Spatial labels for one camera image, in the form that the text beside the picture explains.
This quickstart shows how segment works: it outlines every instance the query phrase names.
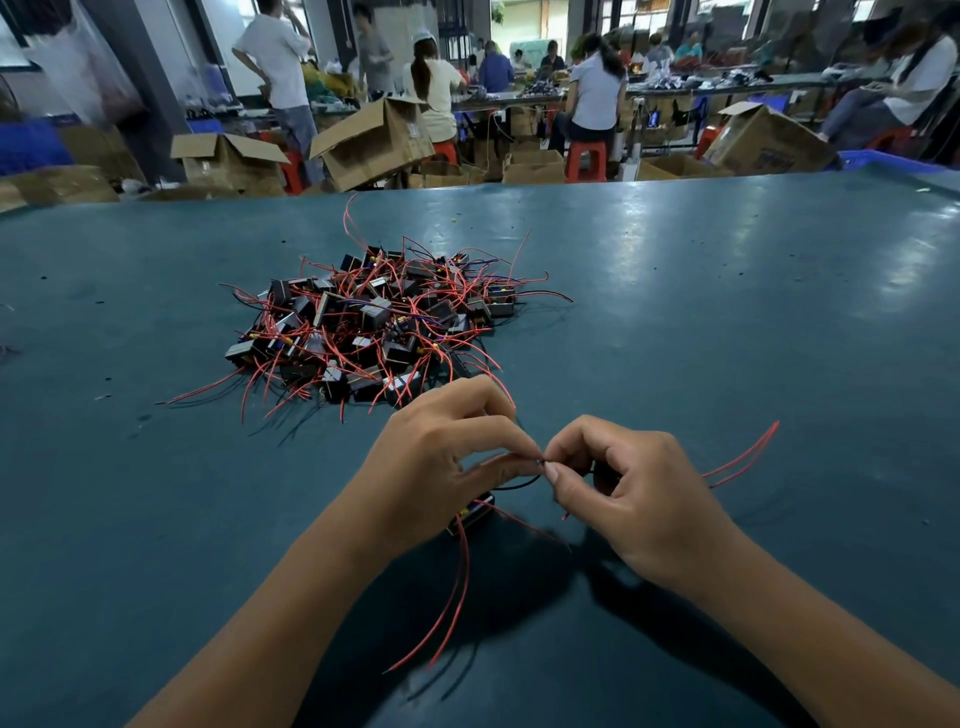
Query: blue plastic crate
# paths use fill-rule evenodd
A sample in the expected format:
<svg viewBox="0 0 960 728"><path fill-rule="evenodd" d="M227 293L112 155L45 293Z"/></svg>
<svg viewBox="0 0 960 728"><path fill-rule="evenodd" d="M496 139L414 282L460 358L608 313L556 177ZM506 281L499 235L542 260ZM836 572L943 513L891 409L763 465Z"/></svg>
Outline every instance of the blue plastic crate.
<svg viewBox="0 0 960 728"><path fill-rule="evenodd" d="M0 177L67 164L73 164L73 158L50 122L0 124Z"/></svg>
<svg viewBox="0 0 960 728"><path fill-rule="evenodd" d="M895 169L898 172L904 172L908 175L929 175L934 172L944 172L946 167L939 164L927 164L926 162L916 161L888 155L886 152L878 152L874 149L858 149L851 152L841 152L840 158L843 160L843 169L845 172L851 172L854 169L861 169L868 164L881 164L888 169Z"/></svg>

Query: cardboard box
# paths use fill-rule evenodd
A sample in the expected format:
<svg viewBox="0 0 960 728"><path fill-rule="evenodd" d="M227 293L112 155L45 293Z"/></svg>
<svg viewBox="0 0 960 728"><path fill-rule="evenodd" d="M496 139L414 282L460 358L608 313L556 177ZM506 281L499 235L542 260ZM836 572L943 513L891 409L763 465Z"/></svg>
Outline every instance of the cardboard box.
<svg viewBox="0 0 960 728"><path fill-rule="evenodd" d="M820 172L836 153L811 130L763 104L742 102L723 110L730 118L704 160L735 175Z"/></svg>
<svg viewBox="0 0 960 728"><path fill-rule="evenodd" d="M279 165L287 157L275 144L228 133L174 136L170 157L183 162L192 184L235 189L248 197L282 197Z"/></svg>
<svg viewBox="0 0 960 728"><path fill-rule="evenodd" d="M564 158L560 152L511 152L503 162L504 184L563 184Z"/></svg>
<svg viewBox="0 0 960 728"><path fill-rule="evenodd" d="M99 167L43 167L22 175L5 177L4 182L12 184L27 205L120 202L120 197Z"/></svg>
<svg viewBox="0 0 960 728"><path fill-rule="evenodd" d="M374 182L408 164L433 156L421 103L383 98L317 134L310 158L322 157L338 192Z"/></svg>
<svg viewBox="0 0 960 728"><path fill-rule="evenodd" d="M85 124L58 127L57 136L77 164L100 167L111 182L147 182L116 127L108 132Z"/></svg>
<svg viewBox="0 0 960 728"><path fill-rule="evenodd" d="M703 177L732 177L733 172L724 167L714 167L690 155L666 155L648 157L636 166L637 182L643 180L690 180Z"/></svg>

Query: stool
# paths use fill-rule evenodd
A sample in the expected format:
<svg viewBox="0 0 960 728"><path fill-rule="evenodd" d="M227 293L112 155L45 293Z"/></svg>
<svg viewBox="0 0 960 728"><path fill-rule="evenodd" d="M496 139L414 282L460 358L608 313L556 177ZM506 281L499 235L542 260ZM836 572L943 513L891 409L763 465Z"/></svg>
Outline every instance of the stool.
<svg viewBox="0 0 960 728"><path fill-rule="evenodd" d="M580 157L590 155L590 169L580 178ZM571 141L570 156L566 159L567 182L606 182L607 145L602 141Z"/></svg>
<svg viewBox="0 0 960 728"><path fill-rule="evenodd" d="M700 132L700 141L697 142L697 151L693 153L694 159L701 158L710 148L710 144L716 141L720 135L720 127L707 127Z"/></svg>
<svg viewBox="0 0 960 728"><path fill-rule="evenodd" d="M457 145L453 143L453 139L434 142L433 154L435 157L446 157L446 160L450 162L450 164L457 163Z"/></svg>
<svg viewBox="0 0 960 728"><path fill-rule="evenodd" d="M906 143L912 135L913 127L890 129L875 136L864 149L873 149L877 152L895 152L894 147L899 147L901 144Z"/></svg>

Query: dark pants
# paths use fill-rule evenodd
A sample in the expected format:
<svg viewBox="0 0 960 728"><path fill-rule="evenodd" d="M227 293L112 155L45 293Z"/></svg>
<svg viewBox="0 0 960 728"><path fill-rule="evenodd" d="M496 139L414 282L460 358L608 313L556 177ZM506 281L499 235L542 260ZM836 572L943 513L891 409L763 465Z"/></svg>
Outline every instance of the dark pants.
<svg viewBox="0 0 960 728"><path fill-rule="evenodd" d="M903 126L883 99L881 93L854 89L833 107L820 133L841 152L863 149L880 134Z"/></svg>
<svg viewBox="0 0 960 728"><path fill-rule="evenodd" d="M564 153L567 141L602 141L607 145L607 156L613 148L613 139L616 136L616 127L609 129L585 129L573 123L573 114L566 111L557 111L553 118L553 128L550 130L550 143L547 149Z"/></svg>

